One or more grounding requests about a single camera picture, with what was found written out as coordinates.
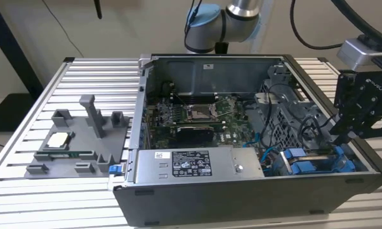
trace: aluminum extrusion table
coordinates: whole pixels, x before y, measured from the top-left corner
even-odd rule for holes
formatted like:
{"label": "aluminum extrusion table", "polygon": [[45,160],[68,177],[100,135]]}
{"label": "aluminum extrusion table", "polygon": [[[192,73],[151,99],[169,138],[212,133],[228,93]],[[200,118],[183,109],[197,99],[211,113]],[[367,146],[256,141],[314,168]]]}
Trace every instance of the aluminum extrusion table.
{"label": "aluminum extrusion table", "polygon": [[[296,61],[332,99],[338,71],[318,58],[296,58]],[[74,59],[62,63],[0,153],[0,228],[131,228],[113,194],[106,189],[108,178],[28,180],[24,173],[53,124],[53,111],[68,109],[72,116],[84,116],[80,95],[94,94],[94,105],[102,115],[119,110],[132,117],[137,81],[137,59]],[[382,157],[382,138],[367,142]],[[354,196],[328,215],[193,224],[176,228],[268,227],[382,228],[382,187],[371,194]]]}

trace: black cable on robot arm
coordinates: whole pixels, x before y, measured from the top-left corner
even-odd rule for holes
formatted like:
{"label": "black cable on robot arm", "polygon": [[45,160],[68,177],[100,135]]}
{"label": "black cable on robot arm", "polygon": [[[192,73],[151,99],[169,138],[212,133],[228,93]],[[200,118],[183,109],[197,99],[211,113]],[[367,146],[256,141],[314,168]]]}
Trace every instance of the black cable on robot arm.
{"label": "black cable on robot arm", "polygon": [[299,42],[308,48],[308,49],[314,49],[314,50],[327,50],[327,49],[335,49],[339,48],[342,46],[342,43],[339,44],[334,44],[334,45],[328,45],[328,46],[314,46],[310,45],[303,38],[299,35],[298,29],[295,27],[295,23],[294,23],[294,5],[295,5],[295,0],[291,0],[291,5],[290,5],[290,26],[292,29],[292,33],[295,35],[295,37],[298,38]]}
{"label": "black cable on robot arm", "polygon": [[375,30],[371,25],[362,19],[362,17],[352,10],[344,0],[331,0],[336,9],[340,11],[346,19],[352,25],[363,32],[363,34],[371,38],[379,45],[382,45],[382,33]]}
{"label": "black cable on robot arm", "polygon": [[189,18],[189,14],[191,14],[191,10],[192,10],[193,3],[195,3],[195,0],[192,0],[191,7],[189,7],[189,11],[188,11],[188,15],[187,15],[187,19],[185,19],[184,34],[187,33],[188,18]]}

